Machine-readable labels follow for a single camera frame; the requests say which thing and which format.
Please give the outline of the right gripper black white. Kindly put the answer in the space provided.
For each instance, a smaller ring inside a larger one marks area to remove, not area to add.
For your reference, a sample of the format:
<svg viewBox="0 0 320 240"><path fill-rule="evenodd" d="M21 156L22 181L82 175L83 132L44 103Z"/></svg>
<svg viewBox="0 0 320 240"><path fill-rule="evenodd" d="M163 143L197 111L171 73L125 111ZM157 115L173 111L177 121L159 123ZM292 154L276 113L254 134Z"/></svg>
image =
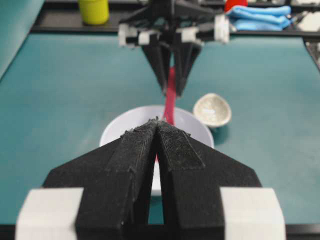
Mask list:
<svg viewBox="0 0 320 240"><path fill-rule="evenodd" d="M205 41L230 40L230 22L222 10L202 6L198 0L149 0L122 18L118 25L121 47L141 47L161 88L168 87L173 46L176 95L181 96Z"/></svg>

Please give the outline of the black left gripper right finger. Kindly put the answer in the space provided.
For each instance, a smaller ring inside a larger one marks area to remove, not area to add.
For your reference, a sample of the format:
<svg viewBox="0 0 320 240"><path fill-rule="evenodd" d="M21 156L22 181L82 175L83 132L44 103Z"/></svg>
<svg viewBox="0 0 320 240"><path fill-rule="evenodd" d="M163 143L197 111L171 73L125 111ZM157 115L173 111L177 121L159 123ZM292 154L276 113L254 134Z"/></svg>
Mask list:
<svg viewBox="0 0 320 240"><path fill-rule="evenodd" d="M172 240L222 239L221 187L261 187L249 166L166 122L156 130L164 225Z"/></svg>

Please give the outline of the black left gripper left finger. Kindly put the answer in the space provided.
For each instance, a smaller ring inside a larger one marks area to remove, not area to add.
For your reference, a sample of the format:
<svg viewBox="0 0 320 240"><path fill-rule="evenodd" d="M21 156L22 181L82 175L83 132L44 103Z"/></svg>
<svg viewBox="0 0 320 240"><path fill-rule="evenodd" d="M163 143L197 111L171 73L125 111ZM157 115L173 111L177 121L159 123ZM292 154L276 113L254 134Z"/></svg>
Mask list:
<svg viewBox="0 0 320 240"><path fill-rule="evenodd" d="M52 169L43 187L83 188L79 240L122 240L148 223L157 121Z"/></svg>

